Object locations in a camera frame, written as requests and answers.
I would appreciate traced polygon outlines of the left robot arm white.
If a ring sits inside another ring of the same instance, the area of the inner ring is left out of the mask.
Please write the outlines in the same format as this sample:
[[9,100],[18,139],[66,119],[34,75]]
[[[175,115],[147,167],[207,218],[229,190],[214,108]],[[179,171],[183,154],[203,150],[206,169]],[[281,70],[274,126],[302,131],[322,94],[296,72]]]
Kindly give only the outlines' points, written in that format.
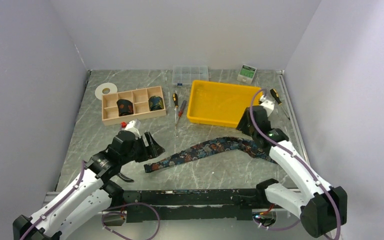
[[145,162],[165,152],[149,132],[140,136],[121,130],[102,151],[82,162],[80,173],[53,200],[31,216],[20,215],[12,224],[15,240],[60,240],[96,213],[117,210],[124,190],[111,179],[129,162]]

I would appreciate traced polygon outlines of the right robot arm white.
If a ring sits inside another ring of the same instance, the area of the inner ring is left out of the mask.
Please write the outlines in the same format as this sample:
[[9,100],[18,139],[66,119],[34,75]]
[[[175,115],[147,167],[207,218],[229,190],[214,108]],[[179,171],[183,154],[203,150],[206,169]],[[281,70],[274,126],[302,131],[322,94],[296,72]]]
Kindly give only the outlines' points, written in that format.
[[281,166],[299,189],[296,193],[271,178],[256,186],[255,200],[262,207],[278,205],[297,218],[307,233],[318,238],[347,222],[348,195],[319,176],[298,154],[288,136],[273,128],[261,105],[247,107],[236,127],[252,139],[223,136],[193,145],[158,162],[144,165],[146,173],[238,150],[251,158]]

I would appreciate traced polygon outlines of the navy floral necktie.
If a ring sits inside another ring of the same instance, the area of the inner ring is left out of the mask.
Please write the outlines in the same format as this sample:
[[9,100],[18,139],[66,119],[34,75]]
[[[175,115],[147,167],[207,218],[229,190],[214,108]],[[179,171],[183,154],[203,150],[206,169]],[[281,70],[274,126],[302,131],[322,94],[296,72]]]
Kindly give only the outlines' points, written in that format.
[[152,173],[161,169],[236,150],[248,154],[251,158],[275,163],[261,148],[258,148],[254,140],[234,136],[223,136],[195,144],[160,161],[144,164],[144,172]]

